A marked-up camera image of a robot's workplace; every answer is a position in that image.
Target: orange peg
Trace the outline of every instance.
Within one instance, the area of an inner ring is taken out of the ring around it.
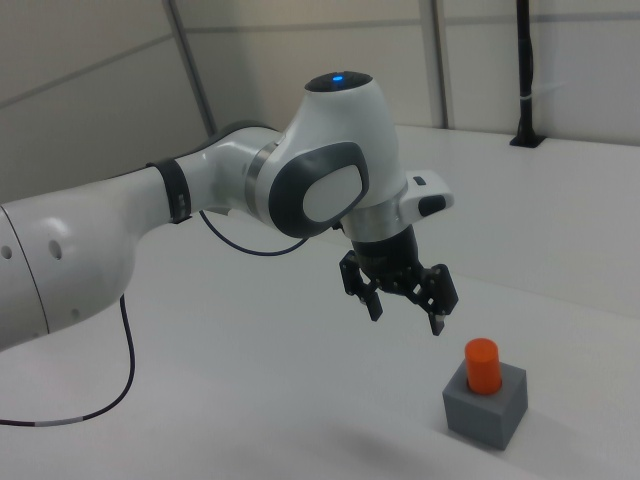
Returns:
[[[488,338],[476,338],[464,347],[467,381],[471,391],[491,395],[500,390],[502,374],[498,359],[498,346]]]

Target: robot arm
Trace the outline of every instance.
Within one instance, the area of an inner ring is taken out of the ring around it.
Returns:
[[[453,196],[434,173],[402,170],[371,77],[329,74],[306,90],[283,133],[236,125],[180,158],[3,205],[0,350],[116,302],[140,238],[205,208],[239,209],[297,238],[341,226],[354,245],[341,262],[346,292],[373,320],[382,312],[376,289],[405,295],[439,333],[436,315],[449,314],[457,296],[446,267],[419,264],[411,224],[451,206]]]

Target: cable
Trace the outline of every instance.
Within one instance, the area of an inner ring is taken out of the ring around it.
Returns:
[[[226,243],[230,247],[233,247],[236,250],[239,250],[243,253],[247,253],[249,255],[257,255],[259,257],[276,257],[279,255],[285,255],[287,253],[293,252],[294,250],[300,248],[308,240],[308,238],[304,238],[300,240],[298,243],[296,243],[295,245],[289,248],[286,248],[284,250],[276,251],[276,252],[258,252],[255,250],[249,250],[247,248],[241,247],[240,245],[236,245],[231,240],[227,239],[224,235],[222,235],[222,233],[216,230],[216,228],[211,224],[211,222],[209,221],[209,219],[207,218],[207,216],[202,210],[200,211],[200,216],[202,217],[202,220],[204,220],[204,223],[211,229],[213,233],[216,234],[216,236],[220,240],[222,240],[224,243]],[[96,410],[95,412],[92,412],[80,417],[63,418],[60,420],[43,420],[43,421],[30,421],[30,422],[21,421],[21,420],[0,419],[0,425],[7,425],[12,427],[53,427],[53,426],[60,426],[60,425],[70,425],[72,423],[84,422],[86,420],[99,417],[100,415],[107,413],[109,410],[111,410],[116,405],[118,405],[122,401],[122,399],[127,396],[127,393],[129,393],[129,389],[133,384],[133,377],[135,376],[135,372],[136,372],[136,354],[133,347],[133,338],[131,336],[131,328],[129,326],[129,316],[127,315],[127,306],[125,304],[124,295],[120,297],[120,313],[122,314],[122,324],[124,325],[124,332],[127,336],[127,347],[129,348],[129,378],[127,379],[127,384],[125,385],[124,389],[113,402],[111,402],[106,407],[101,408],[100,410]]]
[[[97,410],[93,413],[89,413],[88,415],[83,415],[81,417],[64,418],[61,420],[45,420],[40,422],[0,420],[0,425],[10,425],[13,427],[53,427],[57,425],[70,425],[72,423],[84,422],[85,420],[99,417],[103,413],[108,412],[113,407],[118,405],[122,401],[122,399],[126,397],[127,393],[129,393],[129,389],[131,388],[133,377],[136,372],[136,354],[133,349],[133,338],[131,337],[131,328],[129,327],[129,317],[127,316],[127,307],[124,303],[124,295],[120,297],[120,313],[122,314],[122,323],[124,325],[124,332],[127,335],[127,346],[129,347],[129,379],[127,380],[127,385],[124,387],[124,390],[122,390],[122,393],[120,393],[118,398],[116,398],[106,407],[101,408],[100,410]]]
[[[297,250],[298,248],[300,248],[302,245],[304,245],[304,243],[309,240],[308,238],[303,238],[302,240],[300,240],[298,243],[296,243],[295,245],[289,247],[289,248],[285,248],[284,250],[278,250],[276,252],[258,252],[256,250],[249,250],[248,248],[244,248],[241,247],[240,245],[236,245],[235,243],[233,243],[231,240],[229,240],[227,237],[225,237],[224,235],[222,235],[222,233],[220,233],[216,227],[214,227],[211,222],[209,221],[209,219],[207,218],[207,216],[205,215],[203,210],[200,210],[200,216],[202,217],[202,220],[204,221],[204,223],[206,223],[207,227],[209,227],[209,229],[216,234],[216,236],[222,240],[224,243],[226,243],[227,245],[229,245],[232,248],[235,248],[236,250],[242,252],[242,253],[247,253],[249,255],[256,255],[258,257],[277,257],[279,255],[285,255],[287,253],[291,253],[294,250]]]

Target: gray block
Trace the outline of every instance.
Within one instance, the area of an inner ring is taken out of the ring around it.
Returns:
[[[442,391],[449,429],[500,450],[527,411],[527,373],[500,363],[502,387],[493,395],[478,395],[467,385],[463,361]]]

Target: black stand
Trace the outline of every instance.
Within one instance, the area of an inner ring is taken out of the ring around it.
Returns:
[[[536,148],[545,139],[533,131],[531,83],[533,82],[533,47],[529,32],[529,0],[517,0],[518,60],[520,65],[520,123],[518,133],[510,145]]]

